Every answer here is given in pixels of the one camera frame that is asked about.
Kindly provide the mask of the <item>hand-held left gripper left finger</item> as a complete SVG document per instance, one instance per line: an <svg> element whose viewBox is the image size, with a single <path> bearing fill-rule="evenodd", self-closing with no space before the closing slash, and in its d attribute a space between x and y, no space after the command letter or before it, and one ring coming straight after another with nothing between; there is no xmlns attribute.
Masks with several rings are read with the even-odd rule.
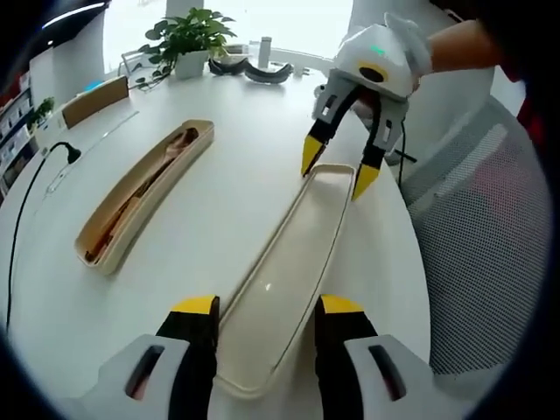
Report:
<svg viewBox="0 0 560 420"><path fill-rule="evenodd" d="M219 321L215 295L176 304L156 333L139 336L105 361L89 391L65 400L65 417L206 419Z"/></svg>

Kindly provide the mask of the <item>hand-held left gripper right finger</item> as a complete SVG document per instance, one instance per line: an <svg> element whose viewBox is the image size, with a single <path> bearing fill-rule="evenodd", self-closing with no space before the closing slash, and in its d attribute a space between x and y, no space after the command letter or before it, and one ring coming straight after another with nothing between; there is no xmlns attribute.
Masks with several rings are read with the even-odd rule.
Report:
<svg viewBox="0 0 560 420"><path fill-rule="evenodd" d="M429 365L379 335L354 301L323 294L314 309L315 373L324 419L463 419L472 404L437 386Z"/></svg>

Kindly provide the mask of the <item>person's right hand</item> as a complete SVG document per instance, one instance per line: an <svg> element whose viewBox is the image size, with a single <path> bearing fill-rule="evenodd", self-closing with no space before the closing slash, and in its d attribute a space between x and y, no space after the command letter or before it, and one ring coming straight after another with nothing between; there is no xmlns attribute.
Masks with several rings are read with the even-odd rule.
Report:
<svg viewBox="0 0 560 420"><path fill-rule="evenodd" d="M429 74L432 71L432 49L419 26L390 12L384 14L384 21L402 44L411 72L416 76Z"/></svg>

